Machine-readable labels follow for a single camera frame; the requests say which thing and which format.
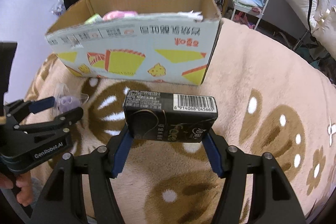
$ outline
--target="small black package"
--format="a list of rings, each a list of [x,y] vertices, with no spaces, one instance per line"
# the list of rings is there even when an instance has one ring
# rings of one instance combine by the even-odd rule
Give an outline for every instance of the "small black package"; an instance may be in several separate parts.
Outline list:
[[[209,96],[129,90],[123,107],[132,136],[153,141],[201,142],[218,117]]]

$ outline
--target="metal bolt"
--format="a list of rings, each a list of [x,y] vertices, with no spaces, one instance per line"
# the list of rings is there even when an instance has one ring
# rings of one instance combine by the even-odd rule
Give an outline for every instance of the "metal bolt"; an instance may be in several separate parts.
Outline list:
[[[232,153],[236,153],[238,151],[238,148],[236,148],[234,145],[230,145],[228,147],[228,150]]]
[[[104,152],[106,152],[106,150],[107,150],[107,148],[106,148],[106,146],[104,146],[104,145],[98,147],[98,149],[97,149],[97,151],[98,151],[99,153],[104,153]]]
[[[62,156],[62,158],[63,158],[64,160],[68,160],[68,159],[71,158],[71,154],[70,154],[70,153],[64,153],[63,156]]]
[[[266,159],[268,159],[268,160],[271,160],[271,159],[273,158],[272,154],[269,153],[269,152],[266,152],[266,153],[264,154],[264,157],[265,157]]]

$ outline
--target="beige fleece blanket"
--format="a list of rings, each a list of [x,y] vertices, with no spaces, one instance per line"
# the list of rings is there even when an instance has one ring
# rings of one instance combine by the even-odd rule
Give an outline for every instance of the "beige fleece blanket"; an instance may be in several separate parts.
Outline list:
[[[90,96],[84,117],[73,125],[75,155],[107,144],[124,125],[128,89],[214,96],[213,129],[246,153],[271,152],[308,214],[329,197],[336,164],[336,89],[318,70],[278,42],[224,20],[201,86],[73,76],[51,55],[36,75],[27,100],[52,96],[56,83]],[[28,122],[51,120],[49,110]],[[43,183],[60,156],[32,171]],[[248,178],[241,223],[248,219],[252,177]],[[135,141],[125,168],[112,180],[125,223],[211,222],[224,180],[211,171],[201,143]],[[94,216],[88,178],[83,180],[87,214]]]

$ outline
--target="yellow cheese drawing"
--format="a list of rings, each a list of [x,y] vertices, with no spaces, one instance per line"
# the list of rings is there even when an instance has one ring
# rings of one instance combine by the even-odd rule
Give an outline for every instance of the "yellow cheese drawing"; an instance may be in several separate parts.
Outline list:
[[[73,75],[75,75],[75,76],[77,76],[77,77],[81,77],[81,76],[83,76],[80,72],[78,72],[78,71],[76,71],[76,70],[74,70],[74,69],[72,69],[72,68],[70,68],[70,67],[68,67],[68,66],[66,66],[67,67],[67,69],[73,74]]]
[[[205,58],[206,53],[180,50],[155,50],[172,63],[182,63]]]
[[[132,50],[106,50],[105,69],[114,74],[133,76],[146,56]]]
[[[207,65],[197,67],[191,70],[187,70],[182,73],[182,76],[189,80],[190,82],[194,83],[195,85],[200,85],[205,74],[205,70]]]
[[[87,52],[87,58],[92,67],[105,68],[105,54],[100,54],[96,52]]]
[[[60,52],[56,54],[58,58],[73,63],[76,60],[77,52]]]
[[[153,77],[159,77],[166,75],[166,68],[160,63],[157,63],[152,68],[148,70],[148,73]]]
[[[89,74],[91,72],[90,68],[85,64],[81,64],[78,69],[84,74]]]

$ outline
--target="finger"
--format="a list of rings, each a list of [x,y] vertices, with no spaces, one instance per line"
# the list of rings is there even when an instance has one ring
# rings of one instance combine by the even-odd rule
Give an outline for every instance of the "finger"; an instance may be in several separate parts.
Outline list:
[[[0,188],[4,188],[4,189],[13,188],[12,181],[3,174],[0,174]]]
[[[30,176],[30,172],[27,172],[25,174],[21,174],[16,178],[16,186],[17,187],[26,187],[31,185],[32,179]]]
[[[23,206],[28,206],[33,201],[33,188],[32,186],[25,186],[21,188],[21,191],[16,195],[17,201]]]

